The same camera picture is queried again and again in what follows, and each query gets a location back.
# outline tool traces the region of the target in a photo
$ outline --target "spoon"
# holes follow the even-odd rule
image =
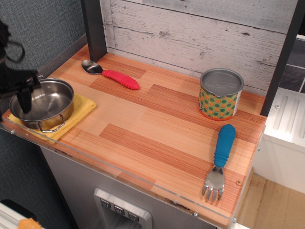
[[[82,61],[81,66],[86,73],[102,74],[103,76],[114,79],[125,87],[128,87],[133,90],[138,90],[140,88],[138,83],[130,76],[112,70],[103,70],[103,68],[96,62],[84,60]]]

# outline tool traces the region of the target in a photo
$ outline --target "blue fork handle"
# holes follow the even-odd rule
[[[224,167],[235,139],[235,128],[231,124],[224,125],[218,133],[214,164]]]

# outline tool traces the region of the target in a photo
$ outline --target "screw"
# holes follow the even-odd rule
[[[236,185],[237,185],[237,186],[241,186],[241,185],[242,185],[242,182],[241,182],[240,180],[237,180],[237,181],[236,181]]]

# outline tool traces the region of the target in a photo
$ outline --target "white wood plank wall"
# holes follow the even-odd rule
[[[101,0],[107,50],[200,77],[232,69],[266,95],[297,0]]]

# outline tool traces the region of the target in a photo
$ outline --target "saucepan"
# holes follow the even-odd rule
[[[74,109],[74,90],[67,82],[59,79],[41,79],[41,88],[31,93],[32,109],[24,113],[17,96],[10,100],[11,113],[28,128],[41,132],[55,132],[71,116]]]

